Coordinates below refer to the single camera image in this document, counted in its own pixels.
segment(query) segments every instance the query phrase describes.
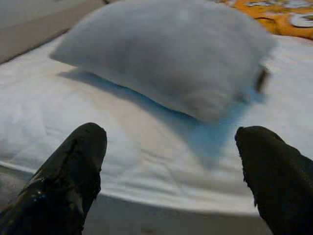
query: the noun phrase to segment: quilted mattress cover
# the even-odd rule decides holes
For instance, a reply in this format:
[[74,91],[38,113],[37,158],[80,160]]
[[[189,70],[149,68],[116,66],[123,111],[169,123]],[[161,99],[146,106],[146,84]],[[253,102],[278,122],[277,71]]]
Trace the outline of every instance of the quilted mattress cover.
[[101,192],[190,212],[257,215],[234,134],[262,125],[313,158],[313,45],[274,36],[264,97],[203,125],[129,89],[49,59],[61,40],[0,66],[0,166],[34,173],[76,127],[108,133]]

